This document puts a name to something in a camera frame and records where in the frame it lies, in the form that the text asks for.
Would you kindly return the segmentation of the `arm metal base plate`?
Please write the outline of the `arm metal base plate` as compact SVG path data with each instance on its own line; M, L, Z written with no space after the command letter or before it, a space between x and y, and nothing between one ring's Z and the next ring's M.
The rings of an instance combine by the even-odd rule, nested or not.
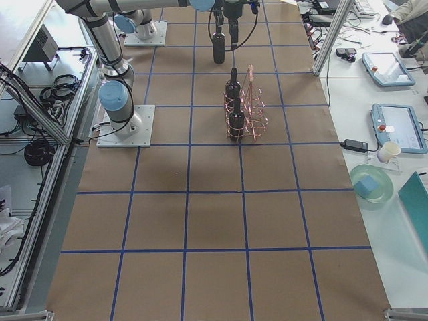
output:
M110 117L105 112L103 121L108 124L102 126L96 146L100 148L126 148L150 146L152 126L154 122L155 105L135 105L134 116L121 130L121 125L110 123Z
M151 21L139 25L134 33L127 33L124 45L128 47L164 46L167 33L167 21Z

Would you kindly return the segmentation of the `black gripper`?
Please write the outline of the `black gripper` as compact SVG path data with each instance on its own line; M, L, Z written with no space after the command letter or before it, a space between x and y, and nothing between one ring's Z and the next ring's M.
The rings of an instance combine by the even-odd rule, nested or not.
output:
M243 15L243 6L248 4L246 0L223 0L223 15L229 20L229 34L231 38L231 50L236 50L239 43L239 22Z

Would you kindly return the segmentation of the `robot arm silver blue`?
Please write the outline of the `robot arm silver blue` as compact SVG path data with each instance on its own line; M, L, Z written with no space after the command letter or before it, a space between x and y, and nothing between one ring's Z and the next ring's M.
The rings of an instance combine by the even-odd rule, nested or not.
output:
M221 31L229 25L231 49L241 47L239 18L244 5L251 5L253 14L259 10L259 1L58 1L67 14L75 15L84 24L102 62L106 83L101 86L98 98L110 118L111 136L130 138L141 127L142 120L133 102L133 67L124 59L120 42L109 23L108 14L115 13L131 29L150 27L151 9L188 7L208 11L215 20L215 33L211 37L213 60L222 64L225 59L225 36Z
M113 20L117 28L125 34L135 34L138 39L152 39L157 29L152 22L150 9L139 9L129 12L117 13Z

